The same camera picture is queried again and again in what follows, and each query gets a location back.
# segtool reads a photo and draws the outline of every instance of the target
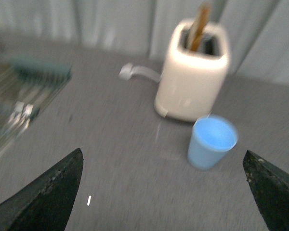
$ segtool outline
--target table surface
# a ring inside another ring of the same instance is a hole
[[[0,203],[80,147],[84,169],[67,231],[267,230],[242,161],[250,149],[289,173],[289,87],[227,77],[212,113],[230,120],[239,140],[214,168],[201,171],[186,159],[193,124],[155,112],[156,83],[118,78],[127,62],[158,72],[162,63],[4,39],[6,56],[72,64],[73,77],[0,157]]]

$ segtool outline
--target blue cup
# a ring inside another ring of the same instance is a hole
[[[236,128],[225,118],[217,115],[199,118],[193,126],[188,160],[191,165],[208,170],[235,146],[237,139]]]

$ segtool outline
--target dish rack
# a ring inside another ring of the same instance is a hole
[[[0,62],[0,150],[46,108],[70,80],[70,70],[26,57]]]

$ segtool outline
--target gray table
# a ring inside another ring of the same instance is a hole
[[[72,64],[73,78],[1,156],[0,202],[80,147],[67,231],[266,230],[242,160],[250,149],[289,173],[289,87],[228,77],[213,113],[234,123],[239,141],[200,171],[186,159],[192,124],[155,112],[156,83],[118,79],[127,62],[159,72],[161,63],[18,36],[5,43],[8,56]]]

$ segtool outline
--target cup rim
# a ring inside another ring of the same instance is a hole
[[[201,121],[201,120],[208,119],[208,118],[217,119],[219,122],[222,122],[224,125],[226,125],[230,129],[232,135],[234,136],[234,142],[232,145],[226,146],[225,148],[218,148],[215,145],[211,145],[210,143],[206,142],[204,139],[202,139],[199,136],[199,134],[197,133],[197,130],[196,130],[197,123],[199,123],[199,121]],[[218,115],[210,114],[210,115],[205,115],[205,116],[198,118],[197,121],[195,122],[195,124],[193,125],[193,132],[192,133],[193,133],[193,136],[195,137],[195,139],[197,139],[197,141],[202,146],[204,146],[205,148],[207,148],[211,151],[214,151],[214,152],[230,151],[236,145],[236,143],[238,141],[238,132],[237,132],[236,127],[229,120],[225,119],[222,116],[218,116]]]

